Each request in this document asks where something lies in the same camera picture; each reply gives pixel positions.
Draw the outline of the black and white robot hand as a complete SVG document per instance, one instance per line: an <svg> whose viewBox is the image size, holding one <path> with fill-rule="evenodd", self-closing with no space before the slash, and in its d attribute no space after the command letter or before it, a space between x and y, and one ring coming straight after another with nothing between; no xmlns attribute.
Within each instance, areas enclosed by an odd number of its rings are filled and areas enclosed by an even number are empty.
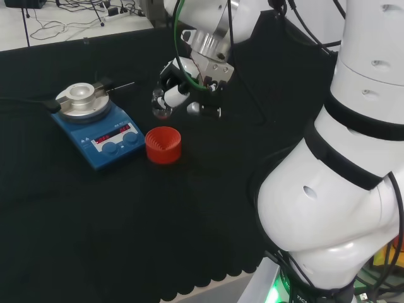
<svg viewBox="0 0 404 303"><path fill-rule="evenodd" d="M177 57L161 70L151 98L153 114L167 119L184 108L192 116L223 117L222 97L234 68L195 51Z"/></svg>

